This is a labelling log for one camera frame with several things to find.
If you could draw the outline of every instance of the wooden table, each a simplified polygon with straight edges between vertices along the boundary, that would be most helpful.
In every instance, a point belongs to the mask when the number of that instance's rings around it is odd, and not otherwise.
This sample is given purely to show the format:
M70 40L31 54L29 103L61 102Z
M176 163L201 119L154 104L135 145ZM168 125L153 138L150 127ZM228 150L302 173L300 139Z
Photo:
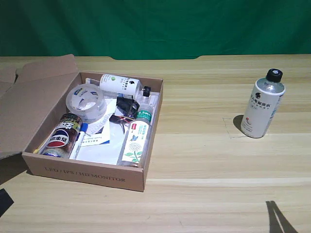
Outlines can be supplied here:
M40 59L2 57L0 68ZM15 202L0 232L311 232L311 55L76 60L80 70L164 79L145 192L32 176L13 157L0 161ZM233 121L270 68L287 92L267 135L248 138Z

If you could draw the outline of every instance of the pepsi can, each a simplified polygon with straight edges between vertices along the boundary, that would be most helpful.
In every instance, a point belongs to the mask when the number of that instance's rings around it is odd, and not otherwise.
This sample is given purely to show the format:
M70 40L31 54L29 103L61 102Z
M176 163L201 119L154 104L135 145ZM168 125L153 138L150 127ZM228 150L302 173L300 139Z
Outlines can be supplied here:
M68 159L79 135L81 125L82 120L77 115L64 114L42 154Z

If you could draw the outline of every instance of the white plastic bottle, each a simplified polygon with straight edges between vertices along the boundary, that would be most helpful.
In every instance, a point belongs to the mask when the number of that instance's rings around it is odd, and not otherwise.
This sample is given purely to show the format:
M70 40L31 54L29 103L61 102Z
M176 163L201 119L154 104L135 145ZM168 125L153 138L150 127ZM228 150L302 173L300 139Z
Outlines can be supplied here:
M150 105L140 105L137 118L131 122L126 133L117 165L138 167L144 159L152 112Z
M138 79L132 79L112 74L104 74L100 81L100 89L117 93L118 97L136 100L138 96L149 97L150 87L143 86Z
M285 93L282 75L282 71L270 69L265 78L256 81L241 122L245 135L260 138L266 134Z

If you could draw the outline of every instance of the blue marker cap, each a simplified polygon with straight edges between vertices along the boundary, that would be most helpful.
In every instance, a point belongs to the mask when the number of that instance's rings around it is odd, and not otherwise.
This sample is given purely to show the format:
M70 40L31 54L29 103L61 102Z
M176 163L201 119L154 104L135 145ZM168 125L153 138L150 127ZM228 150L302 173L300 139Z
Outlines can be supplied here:
M87 128L88 128L88 124L87 124L87 123L82 123L81 130L80 130L80 131L83 131L83 132L86 133Z

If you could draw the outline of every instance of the tape roll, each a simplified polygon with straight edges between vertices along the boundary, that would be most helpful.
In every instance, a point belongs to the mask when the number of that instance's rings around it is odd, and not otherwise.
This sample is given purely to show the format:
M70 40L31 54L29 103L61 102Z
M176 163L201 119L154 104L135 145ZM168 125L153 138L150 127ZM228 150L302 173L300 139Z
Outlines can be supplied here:
M99 120L106 111L103 91L94 84L73 88L66 97L66 105L70 112L88 124Z

